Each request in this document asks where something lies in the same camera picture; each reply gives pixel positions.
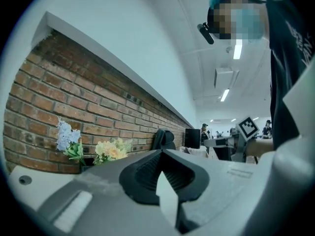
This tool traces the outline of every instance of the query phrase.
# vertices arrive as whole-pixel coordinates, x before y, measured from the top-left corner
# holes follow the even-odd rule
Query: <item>computer monitor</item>
[[[184,146],[188,148],[200,148],[200,129],[187,128],[185,130]]]

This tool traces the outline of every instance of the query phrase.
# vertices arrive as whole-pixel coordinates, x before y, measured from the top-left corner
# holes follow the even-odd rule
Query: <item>white ceiling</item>
[[[234,60],[231,41],[216,40],[214,45],[209,45],[197,29],[198,24],[207,20],[209,0],[149,1],[181,56],[197,106],[197,121],[233,118],[232,111],[225,111],[227,108],[237,108],[239,115],[270,115],[270,50],[267,41],[243,45],[241,58]],[[240,71],[225,104],[219,100],[222,90],[214,88],[215,69],[220,67]],[[240,102],[248,104],[240,107]]]

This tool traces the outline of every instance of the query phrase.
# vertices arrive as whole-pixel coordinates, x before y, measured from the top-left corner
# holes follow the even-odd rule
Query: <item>black office chair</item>
[[[176,149],[174,144],[174,135],[166,128],[160,128],[157,131],[152,149]]]

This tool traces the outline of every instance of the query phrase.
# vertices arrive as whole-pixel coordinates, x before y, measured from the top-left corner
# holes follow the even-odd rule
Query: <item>ceiling vent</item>
[[[217,68],[215,72],[215,89],[231,89],[235,84],[239,71],[233,71],[231,67]]]

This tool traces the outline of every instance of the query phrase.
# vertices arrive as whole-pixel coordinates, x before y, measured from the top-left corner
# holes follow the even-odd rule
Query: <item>black t-shirt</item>
[[[262,131],[262,135],[264,136],[269,136],[269,135],[272,135],[272,130],[271,130],[271,127],[264,127],[264,129],[263,129],[263,131]]]
[[[299,135],[283,97],[314,54],[314,39],[289,0],[266,0],[271,49],[271,119],[274,148]]]

